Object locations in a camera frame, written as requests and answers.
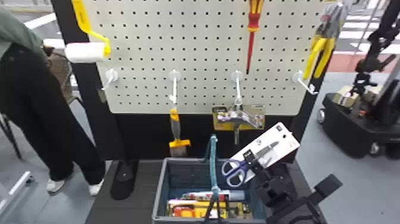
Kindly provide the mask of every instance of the person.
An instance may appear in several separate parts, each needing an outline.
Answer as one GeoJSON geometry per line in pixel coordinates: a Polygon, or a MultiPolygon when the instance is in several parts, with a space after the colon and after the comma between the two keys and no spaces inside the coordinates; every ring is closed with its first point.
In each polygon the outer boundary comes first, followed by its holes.
{"type": "Polygon", "coordinates": [[[48,192],[64,185],[75,162],[95,196],[103,183],[105,162],[47,68],[43,40],[1,7],[0,21],[0,113],[23,131],[48,167],[48,192]]]}

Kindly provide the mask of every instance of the white sneaker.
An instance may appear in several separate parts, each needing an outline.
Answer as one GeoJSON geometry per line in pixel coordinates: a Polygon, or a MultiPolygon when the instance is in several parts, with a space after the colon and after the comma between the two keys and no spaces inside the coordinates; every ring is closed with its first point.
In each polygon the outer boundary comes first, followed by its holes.
{"type": "Polygon", "coordinates": [[[56,193],[64,184],[65,184],[65,180],[53,181],[51,178],[49,178],[47,180],[46,190],[49,193],[56,193]]]}
{"type": "Polygon", "coordinates": [[[90,196],[96,196],[96,195],[99,193],[99,191],[100,191],[100,189],[101,189],[101,186],[103,185],[103,182],[104,182],[104,179],[101,180],[101,182],[98,183],[98,184],[89,185],[89,193],[90,193],[90,196]]]}

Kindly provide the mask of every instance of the black pants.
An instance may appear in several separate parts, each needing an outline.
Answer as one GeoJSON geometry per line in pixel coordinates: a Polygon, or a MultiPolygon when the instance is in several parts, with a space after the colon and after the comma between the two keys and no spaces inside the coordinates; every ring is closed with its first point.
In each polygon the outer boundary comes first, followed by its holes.
{"type": "Polygon", "coordinates": [[[87,182],[98,184],[105,163],[67,105],[60,84],[43,60],[13,44],[0,61],[0,111],[21,130],[59,181],[77,163],[87,182]]]}

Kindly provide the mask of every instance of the red screwdriver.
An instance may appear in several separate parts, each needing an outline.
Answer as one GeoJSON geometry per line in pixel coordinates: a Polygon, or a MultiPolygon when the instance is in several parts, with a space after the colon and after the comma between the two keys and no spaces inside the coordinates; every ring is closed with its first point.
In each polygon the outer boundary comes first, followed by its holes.
{"type": "Polygon", "coordinates": [[[260,20],[261,9],[263,7],[263,0],[250,0],[250,12],[249,12],[249,25],[247,29],[250,32],[249,37],[249,49],[247,52],[247,66],[246,74],[249,74],[251,55],[253,54],[253,43],[254,43],[254,33],[260,29],[258,26],[258,21],[260,20]]]}

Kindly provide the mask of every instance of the tool box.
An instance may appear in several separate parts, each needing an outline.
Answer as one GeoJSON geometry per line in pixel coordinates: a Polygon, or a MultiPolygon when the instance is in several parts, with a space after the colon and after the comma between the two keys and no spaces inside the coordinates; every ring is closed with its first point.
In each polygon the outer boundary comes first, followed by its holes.
{"type": "MultiPolygon", "coordinates": [[[[223,219],[225,223],[265,223],[269,210],[257,197],[256,180],[253,179],[238,188],[226,184],[221,173],[223,160],[216,164],[217,182],[221,190],[245,191],[244,203],[249,205],[252,219],[223,219]]],[[[154,200],[152,213],[153,224],[165,223],[198,223],[204,218],[170,217],[167,216],[167,204],[170,199],[179,198],[182,194],[197,191],[210,191],[210,164],[197,158],[165,158],[162,163],[160,180],[154,200]]]]}

